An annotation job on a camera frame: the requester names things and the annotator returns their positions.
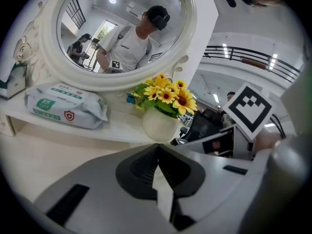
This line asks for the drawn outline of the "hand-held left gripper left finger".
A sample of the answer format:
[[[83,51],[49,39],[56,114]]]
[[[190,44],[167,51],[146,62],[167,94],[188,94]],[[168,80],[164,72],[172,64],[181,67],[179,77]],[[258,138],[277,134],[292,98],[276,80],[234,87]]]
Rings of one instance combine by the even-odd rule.
[[[91,159],[47,187],[34,205],[44,214],[75,185],[88,191],[63,227],[74,234],[173,234],[155,200],[132,197],[119,184],[116,168],[124,159],[143,151],[138,146]]]

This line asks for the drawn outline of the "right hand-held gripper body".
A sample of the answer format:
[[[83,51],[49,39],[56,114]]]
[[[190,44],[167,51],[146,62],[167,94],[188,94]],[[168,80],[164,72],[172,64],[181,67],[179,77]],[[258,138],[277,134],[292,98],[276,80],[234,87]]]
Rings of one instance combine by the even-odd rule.
[[[217,156],[232,152],[234,159],[251,160],[256,136],[273,115],[273,104],[260,91],[244,83],[223,109],[234,124],[218,134],[183,144],[182,148]]]

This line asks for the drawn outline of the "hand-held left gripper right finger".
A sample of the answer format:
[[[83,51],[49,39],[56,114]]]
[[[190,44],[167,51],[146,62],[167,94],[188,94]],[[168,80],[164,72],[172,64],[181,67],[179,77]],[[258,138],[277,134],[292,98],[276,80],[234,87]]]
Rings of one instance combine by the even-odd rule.
[[[204,218],[238,191],[250,202],[263,175],[269,152],[261,151],[253,161],[225,158],[159,146],[159,168],[168,188],[159,189],[159,206],[169,207],[169,222],[159,225],[159,234],[193,231]]]

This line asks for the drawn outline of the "white dressing table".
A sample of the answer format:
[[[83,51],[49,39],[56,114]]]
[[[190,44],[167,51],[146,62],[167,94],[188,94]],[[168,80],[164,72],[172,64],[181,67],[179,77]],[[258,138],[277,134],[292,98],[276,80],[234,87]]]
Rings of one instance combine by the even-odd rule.
[[[111,112],[109,122],[94,130],[78,128],[29,113],[24,92],[0,98],[0,115],[11,118],[16,133],[0,133],[5,176],[13,191],[31,202],[86,161],[152,143],[136,116]]]

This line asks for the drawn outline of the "person's right forearm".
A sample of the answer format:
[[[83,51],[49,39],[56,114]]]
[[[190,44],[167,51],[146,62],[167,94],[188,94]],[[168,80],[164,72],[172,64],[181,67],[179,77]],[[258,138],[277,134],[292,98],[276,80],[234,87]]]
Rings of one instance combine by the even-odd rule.
[[[280,132],[268,132],[262,129],[256,136],[254,141],[254,154],[266,149],[273,149],[277,147],[284,139]]]

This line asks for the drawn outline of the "small white drawer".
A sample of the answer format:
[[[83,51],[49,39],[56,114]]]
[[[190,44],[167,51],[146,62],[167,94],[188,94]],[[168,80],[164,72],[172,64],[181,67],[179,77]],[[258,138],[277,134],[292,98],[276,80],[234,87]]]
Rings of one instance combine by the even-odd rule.
[[[0,115],[0,133],[10,137],[16,134],[11,118],[7,115]]]

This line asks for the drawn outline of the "black office chair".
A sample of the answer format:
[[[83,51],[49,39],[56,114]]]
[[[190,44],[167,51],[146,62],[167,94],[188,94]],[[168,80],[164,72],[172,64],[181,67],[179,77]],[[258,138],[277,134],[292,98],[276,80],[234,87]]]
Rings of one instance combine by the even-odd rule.
[[[202,113],[197,111],[189,128],[181,127],[179,138],[174,138],[171,145],[179,145],[215,135],[223,128],[222,116],[207,108]]]

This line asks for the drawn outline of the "black balcony railing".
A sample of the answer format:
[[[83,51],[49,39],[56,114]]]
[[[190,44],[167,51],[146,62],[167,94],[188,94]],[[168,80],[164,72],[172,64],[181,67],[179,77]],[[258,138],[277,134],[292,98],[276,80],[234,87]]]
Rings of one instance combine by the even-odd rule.
[[[287,62],[278,59],[276,54],[268,54],[242,47],[227,45],[208,45],[203,54],[206,60],[228,60],[246,64],[270,72],[287,82],[293,83],[300,75],[301,70]]]

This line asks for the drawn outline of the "yellow sunflowers in white pot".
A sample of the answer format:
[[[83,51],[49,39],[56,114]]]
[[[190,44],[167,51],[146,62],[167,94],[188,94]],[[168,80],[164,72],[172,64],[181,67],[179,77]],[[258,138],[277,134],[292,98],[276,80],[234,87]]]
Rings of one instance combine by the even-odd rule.
[[[165,74],[149,78],[136,86],[129,94],[136,97],[133,104],[143,110],[143,130],[152,140],[167,142],[173,139],[179,117],[197,111],[194,95],[183,80],[174,82]]]

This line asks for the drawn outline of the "white wet wipes packet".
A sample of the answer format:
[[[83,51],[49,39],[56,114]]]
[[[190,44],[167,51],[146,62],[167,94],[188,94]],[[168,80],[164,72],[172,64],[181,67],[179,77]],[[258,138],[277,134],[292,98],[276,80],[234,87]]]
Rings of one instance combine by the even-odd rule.
[[[24,102],[30,113],[76,127],[95,129],[108,120],[104,98],[63,82],[26,89]]]

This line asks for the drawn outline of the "oval mirror with white frame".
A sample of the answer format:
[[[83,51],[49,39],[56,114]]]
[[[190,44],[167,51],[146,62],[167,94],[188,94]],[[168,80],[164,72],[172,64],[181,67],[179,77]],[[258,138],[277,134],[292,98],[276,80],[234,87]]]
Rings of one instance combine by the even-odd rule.
[[[195,19],[195,0],[47,0],[14,57],[33,84],[122,90],[177,65]]]

